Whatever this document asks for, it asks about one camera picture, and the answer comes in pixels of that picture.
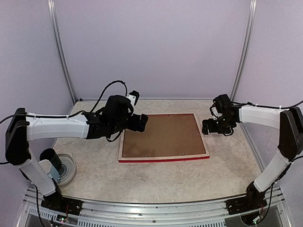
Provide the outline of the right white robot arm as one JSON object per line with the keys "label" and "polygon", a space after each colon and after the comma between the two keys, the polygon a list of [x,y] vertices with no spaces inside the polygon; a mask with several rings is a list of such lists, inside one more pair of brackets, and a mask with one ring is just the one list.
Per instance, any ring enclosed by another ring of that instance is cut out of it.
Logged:
{"label": "right white robot arm", "polygon": [[202,121],[202,133],[218,133],[231,136],[238,123],[263,125],[279,130],[277,154],[252,183],[252,189],[265,192],[289,166],[300,158],[303,150],[303,114],[297,105],[270,107],[253,103],[236,103],[227,94],[213,99],[212,117]]}

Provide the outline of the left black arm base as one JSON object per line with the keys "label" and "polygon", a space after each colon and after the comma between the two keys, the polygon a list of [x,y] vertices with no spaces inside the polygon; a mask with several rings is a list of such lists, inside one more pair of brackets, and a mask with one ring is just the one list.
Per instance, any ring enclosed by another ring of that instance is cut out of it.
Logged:
{"label": "left black arm base", "polygon": [[83,201],[67,198],[59,192],[55,192],[49,196],[43,196],[41,206],[50,210],[58,211],[65,214],[80,215]]}

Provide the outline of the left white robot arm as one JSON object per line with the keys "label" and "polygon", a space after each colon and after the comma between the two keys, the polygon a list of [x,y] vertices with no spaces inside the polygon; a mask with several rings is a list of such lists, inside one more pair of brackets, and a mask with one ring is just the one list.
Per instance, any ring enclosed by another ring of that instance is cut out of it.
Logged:
{"label": "left white robot arm", "polygon": [[5,158],[17,166],[56,210],[66,206],[57,183],[47,175],[32,156],[29,142],[49,138],[80,138],[94,140],[105,137],[111,142],[113,134],[124,130],[144,132],[148,116],[134,114],[138,98],[134,95],[110,96],[97,111],[79,111],[72,115],[40,115],[19,108],[8,116],[10,124],[5,134]]}

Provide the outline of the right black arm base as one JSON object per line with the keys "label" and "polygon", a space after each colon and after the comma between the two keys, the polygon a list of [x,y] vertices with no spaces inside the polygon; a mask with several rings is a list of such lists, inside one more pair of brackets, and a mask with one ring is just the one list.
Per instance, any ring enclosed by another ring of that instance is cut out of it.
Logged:
{"label": "right black arm base", "polygon": [[226,201],[225,204],[229,215],[247,212],[267,206],[265,193],[266,192],[259,192],[254,184],[250,183],[246,189],[245,196]]}

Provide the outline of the clear tape roll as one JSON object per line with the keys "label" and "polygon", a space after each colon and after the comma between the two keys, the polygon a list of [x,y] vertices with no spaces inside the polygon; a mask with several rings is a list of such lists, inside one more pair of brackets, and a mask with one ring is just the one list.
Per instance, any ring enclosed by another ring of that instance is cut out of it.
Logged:
{"label": "clear tape roll", "polygon": [[71,155],[62,153],[59,154],[58,157],[62,163],[59,171],[60,180],[58,182],[58,186],[63,188],[72,182],[76,175],[77,167],[76,162]]}

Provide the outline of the front aluminium rail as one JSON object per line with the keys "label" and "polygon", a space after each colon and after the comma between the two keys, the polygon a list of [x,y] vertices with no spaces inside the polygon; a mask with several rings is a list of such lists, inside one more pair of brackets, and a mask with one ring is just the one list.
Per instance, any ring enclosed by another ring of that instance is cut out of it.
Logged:
{"label": "front aluminium rail", "polygon": [[79,215],[68,215],[60,223],[62,213],[47,208],[36,208],[42,195],[28,188],[17,216],[16,227],[39,227],[40,221],[49,226],[62,227],[242,227],[243,219],[260,212],[266,215],[260,227],[292,227],[289,210],[280,188],[266,193],[270,209],[259,208],[230,215],[228,198],[181,203],[135,204],[83,199]]}

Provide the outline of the right aluminium post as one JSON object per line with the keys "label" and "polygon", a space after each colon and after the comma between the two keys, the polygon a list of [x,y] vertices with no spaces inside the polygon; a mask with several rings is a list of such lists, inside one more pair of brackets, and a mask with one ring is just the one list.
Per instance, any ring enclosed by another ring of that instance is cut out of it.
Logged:
{"label": "right aluminium post", "polygon": [[257,10],[257,0],[251,0],[248,20],[247,20],[247,25],[246,25],[246,30],[245,30],[245,36],[244,36],[244,41],[243,41],[241,55],[240,55],[240,61],[239,61],[239,65],[237,67],[236,77],[235,77],[235,81],[234,81],[232,91],[231,91],[231,96],[230,96],[230,99],[232,101],[235,100],[239,87],[240,87],[241,78],[242,78],[243,71],[245,68],[245,63],[246,63],[246,59],[248,56],[251,37],[252,37],[252,33],[253,33],[256,10]]}

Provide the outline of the aluminium post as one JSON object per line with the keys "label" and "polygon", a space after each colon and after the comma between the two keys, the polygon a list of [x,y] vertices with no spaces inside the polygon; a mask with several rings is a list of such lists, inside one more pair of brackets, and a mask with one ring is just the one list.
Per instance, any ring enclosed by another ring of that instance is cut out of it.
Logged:
{"label": "aluminium post", "polygon": [[247,20],[247,25],[246,25],[246,30],[245,30],[245,36],[244,36],[244,41],[243,41],[241,55],[240,55],[240,61],[239,61],[239,65],[237,67],[236,77],[235,77],[235,81],[234,81],[232,91],[231,91],[231,96],[230,96],[230,99],[232,101],[235,100],[239,87],[240,87],[241,78],[242,78],[243,71],[245,68],[245,63],[246,63],[246,59],[248,56],[251,37],[252,37],[252,33],[253,33],[256,10],[257,10],[257,0],[251,0],[248,20]]}
{"label": "aluminium post", "polygon": [[73,83],[72,83],[70,73],[68,70],[68,66],[67,66],[67,62],[66,62],[66,57],[64,54],[64,49],[63,49],[63,44],[61,41],[61,35],[60,35],[60,29],[59,29],[59,23],[58,23],[58,18],[57,18],[57,14],[56,14],[55,1],[48,0],[47,5],[48,5],[51,27],[52,27],[53,36],[54,36],[55,47],[56,47],[59,62],[60,62],[61,68],[62,68],[63,78],[66,83],[66,87],[68,89],[68,93],[71,98],[71,101],[73,104],[76,104],[77,96],[76,96],[75,89],[73,87]]}

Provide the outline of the left aluminium post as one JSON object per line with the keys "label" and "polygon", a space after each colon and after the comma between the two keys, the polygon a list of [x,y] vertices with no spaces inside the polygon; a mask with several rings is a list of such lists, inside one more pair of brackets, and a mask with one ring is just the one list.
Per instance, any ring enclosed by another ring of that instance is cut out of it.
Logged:
{"label": "left aluminium post", "polygon": [[63,78],[66,83],[66,87],[68,89],[68,93],[71,98],[71,101],[73,104],[76,104],[77,96],[76,96],[75,89],[73,87],[73,83],[72,83],[70,73],[68,70],[68,66],[67,66],[67,62],[66,62],[66,57],[64,54],[64,49],[63,49],[63,44],[61,41],[61,35],[60,35],[60,29],[59,29],[59,23],[58,23],[58,18],[57,18],[57,14],[56,14],[55,1],[48,0],[47,5],[48,5],[51,27],[52,27],[53,36],[54,36],[55,47],[56,47],[59,62],[60,62],[61,68],[62,68]]}

